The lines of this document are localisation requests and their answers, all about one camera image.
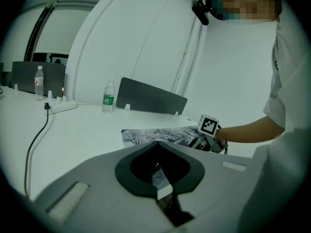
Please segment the white roller blind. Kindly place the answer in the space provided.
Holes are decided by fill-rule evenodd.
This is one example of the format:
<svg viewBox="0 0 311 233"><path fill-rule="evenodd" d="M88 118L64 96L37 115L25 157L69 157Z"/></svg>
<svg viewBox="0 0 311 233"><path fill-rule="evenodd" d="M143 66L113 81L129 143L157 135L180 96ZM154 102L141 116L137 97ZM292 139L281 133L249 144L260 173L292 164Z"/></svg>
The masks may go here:
<svg viewBox="0 0 311 233"><path fill-rule="evenodd" d="M68 55L91 10L81 6L56 7L43 27L34 53Z"/></svg>

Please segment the person's right forearm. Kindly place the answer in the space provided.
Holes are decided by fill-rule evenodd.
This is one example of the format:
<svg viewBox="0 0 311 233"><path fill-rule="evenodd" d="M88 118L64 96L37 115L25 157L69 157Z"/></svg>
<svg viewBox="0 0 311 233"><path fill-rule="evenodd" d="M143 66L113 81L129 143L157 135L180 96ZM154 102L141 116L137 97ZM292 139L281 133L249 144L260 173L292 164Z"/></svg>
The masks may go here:
<svg viewBox="0 0 311 233"><path fill-rule="evenodd" d="M218 129L215 138L220 142L262 143L275 139L284 131L266 116L246 125Z"/></svg>

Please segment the green label water bottle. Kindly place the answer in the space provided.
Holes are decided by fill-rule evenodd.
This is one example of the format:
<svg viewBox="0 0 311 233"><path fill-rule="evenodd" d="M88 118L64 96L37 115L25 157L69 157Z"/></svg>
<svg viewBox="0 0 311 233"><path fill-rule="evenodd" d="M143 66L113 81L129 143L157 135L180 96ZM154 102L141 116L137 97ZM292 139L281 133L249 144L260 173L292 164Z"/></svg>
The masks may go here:
<svg viewBox="0 0 311 233"><path fill-rule="evenodd" d="M115 96L115 83L114 79L110 78L109 83L105 87L103 96L103 106L102 112L105 114L110 114L113 111L113 101Z"/></svg>

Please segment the dark grey desk divider panel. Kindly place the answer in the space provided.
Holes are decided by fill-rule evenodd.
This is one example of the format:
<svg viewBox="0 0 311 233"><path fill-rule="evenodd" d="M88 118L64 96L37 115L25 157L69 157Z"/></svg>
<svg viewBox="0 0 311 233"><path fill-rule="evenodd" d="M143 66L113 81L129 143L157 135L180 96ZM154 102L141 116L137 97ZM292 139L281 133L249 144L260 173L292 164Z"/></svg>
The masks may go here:
<svg viewBox="0 0 311 233"><path fill-rule="evenodd" d="M126 77L121 79L116 107L130 105L133 111L181 115L188 99L166 90Z"/></svg>
<svg viewBox="0 0 311 233"><path fill-rule="evenodd" d="M35 74L38 67L42 66L44 75L43 95L47 96L48 91L56 97L63 96L63 84L65 77L65 66L63 64L44 62L13 62L12 86L17 84L18 89L24 92L35 92Z"/></svg>

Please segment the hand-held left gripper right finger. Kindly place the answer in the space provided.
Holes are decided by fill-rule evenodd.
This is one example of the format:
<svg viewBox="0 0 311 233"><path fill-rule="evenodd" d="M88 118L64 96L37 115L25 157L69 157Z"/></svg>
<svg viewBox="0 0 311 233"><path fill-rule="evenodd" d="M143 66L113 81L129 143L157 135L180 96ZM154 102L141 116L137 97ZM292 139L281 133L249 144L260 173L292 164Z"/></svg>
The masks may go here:
<svg viewBox="0 0 311 233"><path fill-rule="evenodd" d="M203 179L205 169L198 160L166 143L159 142L158 146L157 162L169 185L162 189L164 194L157 204L169 221L178 227L194 218L182 209L178 196L194 191Z"/></svg>

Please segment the white power strip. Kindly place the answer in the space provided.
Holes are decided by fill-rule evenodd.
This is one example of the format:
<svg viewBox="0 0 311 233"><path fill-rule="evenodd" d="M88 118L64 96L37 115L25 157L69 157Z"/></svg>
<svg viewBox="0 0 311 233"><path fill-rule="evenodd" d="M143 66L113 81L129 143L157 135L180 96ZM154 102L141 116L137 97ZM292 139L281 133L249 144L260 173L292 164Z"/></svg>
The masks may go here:
<svg viewBox="0 0 311 233"><path fill-rule="evenodd" d="M67 101L62 103L57 103L56 100L50 100L49 102L50 109L49 109L49 115L57 114L63 111L75 109L78 107L77 103L75 101Z"/></svg>

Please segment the person's white shirt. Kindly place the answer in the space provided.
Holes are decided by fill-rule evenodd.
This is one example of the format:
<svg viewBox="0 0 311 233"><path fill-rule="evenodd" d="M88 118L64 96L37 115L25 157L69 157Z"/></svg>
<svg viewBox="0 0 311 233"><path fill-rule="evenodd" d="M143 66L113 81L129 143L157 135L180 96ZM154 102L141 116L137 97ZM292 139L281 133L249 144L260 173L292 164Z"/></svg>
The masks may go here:
<svg viewBox="0 0 311 233"><path fill-rule="evenodd" d="M311 128L311 43L285 0L279 20L271 90L263 112L286 131Z"/></svg>

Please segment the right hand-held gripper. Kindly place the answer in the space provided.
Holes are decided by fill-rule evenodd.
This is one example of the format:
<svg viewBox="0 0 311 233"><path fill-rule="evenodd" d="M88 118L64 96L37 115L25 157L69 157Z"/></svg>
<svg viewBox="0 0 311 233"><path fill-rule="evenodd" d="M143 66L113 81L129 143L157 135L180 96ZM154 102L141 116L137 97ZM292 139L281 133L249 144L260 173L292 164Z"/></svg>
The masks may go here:
<svg viewBox="0 0 311 233"><path fill-rule="evenodd" d="M196 143L192 146L193 149L211 151L213 153L228 153L227 141L221 142L215 138L217 130L222 127L219 125L219 121L211 116L202 114L198 124L198 132L203 135L197 136Z"/></svg>

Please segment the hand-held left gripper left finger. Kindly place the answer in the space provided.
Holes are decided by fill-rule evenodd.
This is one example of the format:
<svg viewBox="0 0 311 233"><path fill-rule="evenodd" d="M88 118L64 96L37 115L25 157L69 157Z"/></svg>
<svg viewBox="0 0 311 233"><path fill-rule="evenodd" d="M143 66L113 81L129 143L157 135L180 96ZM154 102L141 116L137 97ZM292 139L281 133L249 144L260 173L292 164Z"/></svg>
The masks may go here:
<svg viewBox="0 0 311 233"><path fill-rule="evenodd" d="M135 145L121 150L125 154L115 167L119 183L131 194L139 197L157 198L153 175L158 170L156 149L159 142Z"/></svg>

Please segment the red label water bottle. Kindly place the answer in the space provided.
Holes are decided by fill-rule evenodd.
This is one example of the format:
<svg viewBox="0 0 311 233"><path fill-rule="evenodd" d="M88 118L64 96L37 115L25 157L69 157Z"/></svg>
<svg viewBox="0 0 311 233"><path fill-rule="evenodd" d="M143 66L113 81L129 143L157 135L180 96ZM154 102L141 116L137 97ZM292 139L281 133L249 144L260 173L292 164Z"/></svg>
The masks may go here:
<svg viewBox="0 0 311 233"><path fill-rule="evenodd" d="M37 72L35 74L35 94L36 100L43 100L43 82L44 82L44 74L43 74L43 66L38 66Z"/></svg>

